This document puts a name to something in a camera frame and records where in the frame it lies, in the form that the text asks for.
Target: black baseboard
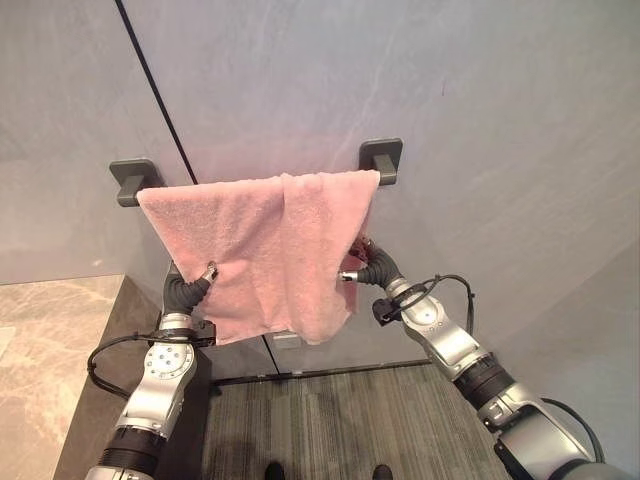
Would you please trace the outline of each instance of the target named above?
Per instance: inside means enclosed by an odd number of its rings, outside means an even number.
[[[371,370],[385,370],[388,368],[402,368],[402,367],[415,367],[420,365],[430,365],[431,361],[414,360],[411,362],[395,362],[385,363],[381,365],[365,365],[362,367],[347,367],[347,368],[334,368],[331,370],[316,370],[303,373],[279,373],[275,375],[263,375],[256,377],[238,377],[238,378],[225,378],[221,380],[214,380],[213,386],[222,387],[224,385],[237,385],[241,383],[255,383],[255,382],[279,382],[284,380],[295,380],[299,378],[311,378],[311,377],[325,377],[327,375],[339,375],[341,373],[357,373],[357,372],[369,372]]]

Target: towel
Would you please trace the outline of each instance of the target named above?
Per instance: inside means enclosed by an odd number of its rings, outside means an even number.
[[[337,273],[359,266],[347,252],[378,183],[374,170],[283,174],[149,188],[137,199],[185,280],[218,264],[197,309],[216,324],[218,344],[283,330],[317,344],[356,309],[355,284]]]

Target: wall hook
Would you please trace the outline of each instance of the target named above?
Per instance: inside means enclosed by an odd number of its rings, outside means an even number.
[[[402,154],[400,138],[376,138],[360,145],[360,170],[378,170],[380,185],[393,185],[398,178]]]
[[[146,158],[117,160],[111,162],[109,170],[120,184],[117,199],[123,207],[139,206],[136,194],[143,188],[165,186],[156,166]]]

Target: robotic arm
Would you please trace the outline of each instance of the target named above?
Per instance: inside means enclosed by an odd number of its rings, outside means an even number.
[[[452,322],[442,304],[429,295],[429,288],[412,286],[384,250],[361,239],[351,253],[367,261],[368,266],[357,272],[341,272],[341,278],[385,290],[388,299],[373,305],[376,319],[382,324],[401,320],[409,337],[422,345],[477,410],[480,421],[489,431],[499,432],[494,450],[514,480],[631,478],[615,467],[594,463],[543,401]]]
[[[207,346],[212,337],[198,339],[192,322],[218,274],[211,262],[195,282],[186,283],[175,264],[165,280],[164,308],[145,356],[144,374],[116,422],[113,438],[87,480],[153,480],[158,461],[171,436],[184,401],[184,389],[196,371],[194,346]]]

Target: black vertical line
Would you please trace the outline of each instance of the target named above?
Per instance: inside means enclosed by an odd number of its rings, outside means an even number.
[[[129,34],[129,39],[131,40],[131,44],[133,45],[134,50],[136,51],[136,55],[138,56],[138,61],[144,70],[144,75],[147,77],[147,82],[149,82],[149,86],[151,87],[151,91],[153,92],[153,96],[156,99],[156,103],[162,112],[162,117],[164,118],[167,127],[169,128],[169,132],[171,132],[171,137],[173,138],[174,143],[176,144],[176,148],[178,152],[180,152],[180,157],[182,158],[182,162],[184,163],[185,168],[187,169],[187,173],[189,173],[189,177],[194,185],[198,184],[198,179],[193,173],[193,168],[191,168],[191,163],[189,163],[189,158],[187,157],[184,148],[182,147],[182,142],[180,141],[180,137],[178,137],[178,133],[176,132],[175,127],[173,126],[173,122],[171,121],[171,117],[169,116],[169,112],[167,111],[167,107],[164,105],[164,100],[162,100],[162,96],[160,95],[160,91],[158,90],[158,86],[156,85],[156,81],[151,74],[151,70],[149,69],[149,64],[147,63],[147,59],[142,53],[142,48],[140,47],[140,43],[138,42],[138,37],[136,36],[136,32],[133,31],[133,26],[131,25],[131,20],[129,20],[129,15],[127,14],[127,10],[124,8],[124,4],[122,0],[114,0],[116,2],[116,7],[118,7],[118,12],[120,12],[120,17],[122,18],[122,23],[124,23],[124,28],[127,29],[127,33]],[[267,347],[267,351],[269,352],[269,357],[271,357],[271,361],[273,362],[273,366],[275,367],[278,375],[280,374],[280,369],[278,369],[278,364],[273,356],[273,352],[271,351],[271,347],[269,347],[269,343],[264,335],[262,335],[262,341],[264,342],[264,346]]]
[[[267,347],[267,351],[269,352],[269,356],[271,357],[271,361],[273,362],[273,366],[276,367],[276,372],[280,375],[280,369],[278,368],[278,364],[276,363],[276,359],[273,358],[273,352],[271,351],[271,347],[269,347],[269,342],[267,342],[267,338],[264,335],[261,335],[262,341],[264,342],[264,346]]]

